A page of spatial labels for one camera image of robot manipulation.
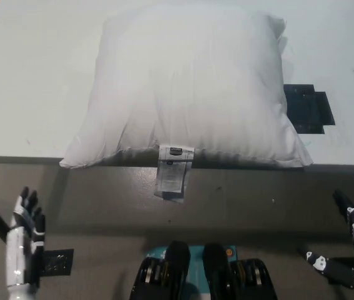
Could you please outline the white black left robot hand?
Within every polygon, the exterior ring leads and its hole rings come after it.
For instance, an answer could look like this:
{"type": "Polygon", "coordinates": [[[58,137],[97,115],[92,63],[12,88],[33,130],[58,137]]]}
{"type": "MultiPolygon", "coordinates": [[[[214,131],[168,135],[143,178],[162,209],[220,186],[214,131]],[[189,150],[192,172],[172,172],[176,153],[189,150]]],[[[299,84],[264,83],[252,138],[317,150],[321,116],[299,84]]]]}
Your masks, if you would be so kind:
{"type": "Polygon", "coordinates": [[[24,187],[16,199],[6,236],[6,286],[9,299],[35,299],[46,237],[46,217],[35,190],[24,187]]]}

